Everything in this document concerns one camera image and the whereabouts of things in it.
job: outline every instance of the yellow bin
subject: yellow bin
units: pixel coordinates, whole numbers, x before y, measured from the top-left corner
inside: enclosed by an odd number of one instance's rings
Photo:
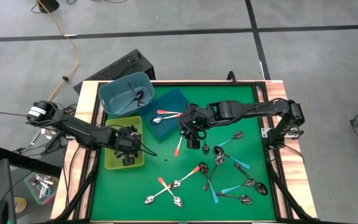
[[[106,126],[112,126],[114,124],[125,126],[135,126],[137,132],[141,134],[141,141],[143,142],[143,129],[142,129],[142,118],[140,116],[133,116],[129,118],[109,119],[106,121]],[[144,152],[139,151],[137,157],[135,157],[135,164],[130,166],[124,166],[122,164],[122,158],[117,158],[114,155],[114,150],[104,148],[104,167],[106,169],[128,169],[134,167],[140,167],[144,165]]]

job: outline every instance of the green table surface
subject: green table surface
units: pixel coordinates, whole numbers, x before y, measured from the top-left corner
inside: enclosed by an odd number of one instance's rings
[[[154,99],[178,88],[191,103],[205,108],[207,103],[222,100],[237,100],[241,103],[253,103],[251,86],[155,86]],[[242,119],[230,126],[212,128],[207,131],[207,143],[211,150],[205,155],[200,150],[187,149],[182,141],[178,157],[173,153],[178,144],[179,129],[164,141],[156,140],[144,125],[144,144],[158,156],[146,155],[142,167],[124,170],[104,168],[104,150],[102,150],[99,172],[94,191],[91,220],[106,221],[245,221],[274,220],[274,208],[267,176],[262,140],[257,118]],[[153,204],[145,205],[148,195],[154,195],[163,189],[158,182],[162,177],[169,184],[179,180],[193,170],[201,161],[209,166],[209,175],[214,168],[213,146],[231,138],[237,131],[243,131],[244,137],[233,140],[223,146],[226,154],[250,164],[247,170],[258,182],[268,188],[268,195],[259,195],[255,188],[240,187],[228,194],[251,196],[251,205],[243,205],[238,199],[219,197],[214,203],[211,191],[204,191],[206,177],[197,172],[184,180],[173,193],[182,198],[184,207],[173,204],[168,191],[155,198]],[[215,191],[234,187],[245,181],[245,176],[234,168],[234,161],[226,158],[223,165],[216,169],[213,177]]]

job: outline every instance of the wooden table frame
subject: wooden table frame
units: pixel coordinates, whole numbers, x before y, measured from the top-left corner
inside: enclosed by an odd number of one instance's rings
[[[103,108],[101,104],[99,104],[99,100],[97,98],[98,86],[99,83],[105,83],[106,81],[85,81],[83,82],[83,86],[81,89],[81,94],[78,100],[78,106],[76,110],[76,118],[82,119],[83,121],[93,123],[94,125],[99,125],[102,121]],[[152,83],[210,83],[212,85],[222,84],[228,85],[232,81],[230,80],[153,80]],[[287,98],[284,84],[282,81],[255,81],[255,80],[238,80],[239,83],[255,83],[257,86],[257,95],[260,102],[267,101],[268,99],[273,98]],[[263,126],[269,127],[273,123],[277,125],[280,121],[279,117],[273,118],[263,118]],[[290,146],[297,151],[300,151],[300,147],[297,140],[287,140],[285,141],[287,146]],[[64,169],[66,170],[66,175],[68,177],[68,171],[70,170],[71,160],[72,168],[71,168],[71,179],[70,179],[70,190],[68,196],[70,199],[74,197],[76,194],[80,179],[85,179],[86,175],[89,174],[89,171],[92,168],[95,152],[85,152],[85,149],[80,149],[74,159],[74,153],[78,148],[78,143],[76,141],[70,141],[67,147],[67,152],[65,156]],[[285,179],[285,183],[287,185],[287,189],[293,195],[295,200],[303,207],[305,212],[312,217],[316,217],[316,210],[314,208],[313,198],[311,196],[311,191],[309,188],[309,182],[306,176],[305,166],[303,164],[302,158],[293,152],[286,150],[285,148],[280,151],[270,151],[270,157],[275,159],[273,162],[273,168],[276,172],[278,172],[281,179]],[[84,168],[85,160],[88,160],[88,168],[87,173],[82,172]],[[86,218],[89,215],[88,207],[88,198],[90,195],[90,187],[83,194],[81,203],[78,205],[78,209],[76,210],[75,217],[77,218]],[[290,208],[283,198],[281,191],[275,186],[277,200],[278,200],[278,208],[276,213],[276,217],[279,215],[281,218],[296,218],[296,215],[292,214]],[[55,203],[53,205],[53,210],[51,214],[51,218],[55,218],[62,213],[65,208],[65,201],[67,197],[67,191],[65,187],[65,178],[63,172],[61,173],[59,186],[57,189],[57,194],[55,198]]]

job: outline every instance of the gray floor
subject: gray floor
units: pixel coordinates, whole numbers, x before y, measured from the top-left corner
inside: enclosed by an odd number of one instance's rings
[[[48,16],[31,13],[34,2],[0,0],[0,37],[58,35]],[[59,2],[53,14],[67,34],[250,27],[241,0]],[[258,27],[358,25],[358,0],[252,0],[252,5]],[[260,38],[271,78],[284,80],[288,97],[301,103],[306,116],[300,144],[318,216],[358,223],[358,138],[349,124],[358,113],[358,30],[261,33]],[[152,62],[157,79],[217,79],[230,70],[238,79],[262,79],[251,33],[75,43],[80,65],[54,99],[63,105],[78,99],[73,85],[133,49]],[[0,42],[0,111],[26,113],[33,101],[46,100],[74,62],[65,40]],[[0,115],[1,147],[26,145],[36,132],[22,118]],[[61,162],[62,154],[51,156]],[[15,170],[12,176],[23,175]],[[15,195],[31,200],[24,184]],[[21,223],[47,219],[52,208],[30,205]]]

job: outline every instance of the black box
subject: black box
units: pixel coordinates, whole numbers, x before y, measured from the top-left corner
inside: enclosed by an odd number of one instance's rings
[[[155,80],[153,65],[137,50],[116,60],[106,68],[96,72],[87,80],[116,80],[135,72],[144,72],[150,80]],[[80,94],[82,82],[74,86],[77,94]]]

